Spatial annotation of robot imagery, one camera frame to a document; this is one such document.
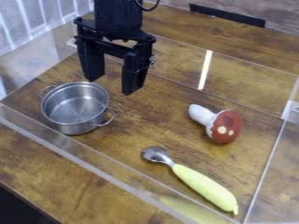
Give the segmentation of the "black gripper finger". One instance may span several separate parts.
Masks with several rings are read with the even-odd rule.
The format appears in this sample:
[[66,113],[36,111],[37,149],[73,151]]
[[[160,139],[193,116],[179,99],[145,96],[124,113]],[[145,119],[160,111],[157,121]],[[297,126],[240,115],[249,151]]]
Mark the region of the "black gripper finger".
[[152,45],[137,43],[124,56],[121,73],[122,94],[130,95],[145,82],[145,75],[151,66]]
[[105,74],[104,53],[93,43],[77,39],[76,45],[84,77],[92,82]]

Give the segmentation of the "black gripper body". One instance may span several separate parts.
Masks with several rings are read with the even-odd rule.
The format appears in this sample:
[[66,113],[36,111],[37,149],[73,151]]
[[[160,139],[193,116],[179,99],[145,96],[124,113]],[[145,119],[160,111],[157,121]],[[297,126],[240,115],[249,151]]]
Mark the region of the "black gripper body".
[[[80,49],[89,46],[92,50],[98,50],[112,56],[124,56],[130,52],[137,52],[141,56],[152,56],[152,47],[156,41],[155,36],[144,32],[138,26],[117,28],[114,24],[104,23],[104,28],[97,27],[97,20],[82,19],[77,17],[73,20],[77,26],[74,43]],[[126,42],[134,41],[132,48],[113,44],[113,40]]]

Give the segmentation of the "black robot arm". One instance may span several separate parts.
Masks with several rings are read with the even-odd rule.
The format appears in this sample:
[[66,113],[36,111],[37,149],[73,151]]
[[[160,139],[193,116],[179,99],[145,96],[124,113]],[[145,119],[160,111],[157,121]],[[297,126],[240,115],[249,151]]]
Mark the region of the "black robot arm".
[[94,19],[76,17],[74,44],[84,77],[94,81],[105,74],[105,55],[120,58],[121,89],[130,95],[145,83],[153,63],[156,38],[141,30],[142,0],[93,0]]

